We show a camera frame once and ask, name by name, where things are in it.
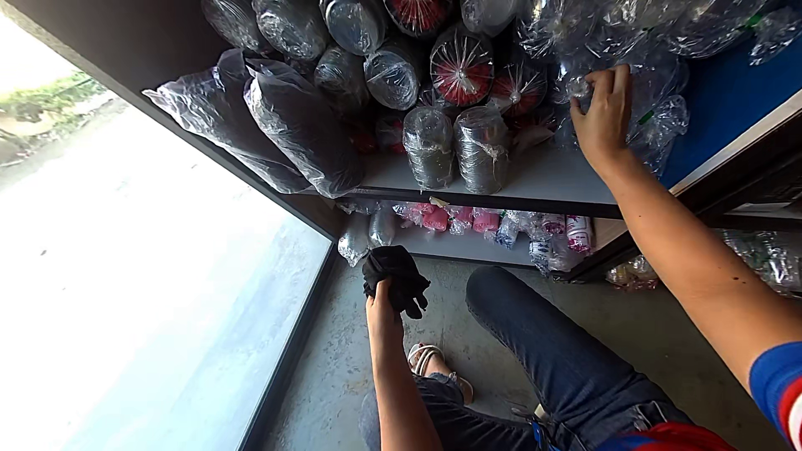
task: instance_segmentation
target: blue jeans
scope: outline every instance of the blue jeans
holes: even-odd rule
[[[660,387],[508,271],[476,270],[466,302],[526,370],[549,414],[543,428],[560,451],[590,451],[613,435],[664,421],[691,423]],[[531,425],[465,407],[453,375],[415,380],[446,451],[537,449]],[[363,401],[359,429],[367,448],[379,451],[375,392]]]

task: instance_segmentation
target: hand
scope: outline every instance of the hand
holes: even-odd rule
[[[579,147],[596,172],[617,164],[622,156],[631,155],[626,146],[626,133],[632,115],[630,66],[622,64],[585,77],[593,84],[593,99],[587,113],[579,99],[571,99],[571,120],[577,132]]]
[[[403,349],[403,323],[401,315],[390,305],[390,283],[389,278],[379,282],[376,285],[376,298],[368,296],[365,305],[367,331],[373,352],[388,346]]]

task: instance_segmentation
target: blue shelf panel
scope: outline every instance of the blue shelf panel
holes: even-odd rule
[[[802,39],[760,66],[748,64],[755,40],[708,59],[689,60],[684,91],[688,133],[674,143],[662,176],[670,188],[802,89]]]

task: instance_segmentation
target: black cloth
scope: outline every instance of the black cloth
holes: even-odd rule
[[[426,310],[429,305],[423,291],[431,282],[420,275],[415,260],[403,246],[381,246],[373,249],[362,265],[362,274],[365,276],[365,296],[376,296],[379,282],[392,277],[389,297],[393,310],[399,313],[406,311],[407,316],[412,319],[423,318],[420,309]]]

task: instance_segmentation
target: shelf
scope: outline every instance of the shelf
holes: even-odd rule
[[[368,156],[365,162],[367,176],[351,197],[428,201],[434,196],[453,205],[621,218],[613,194],[585,157],[552,144],[535,146],[511,162],[504,188],[487,196],[469,193],[458,177],[445,189],[421,192],[404,155]]]

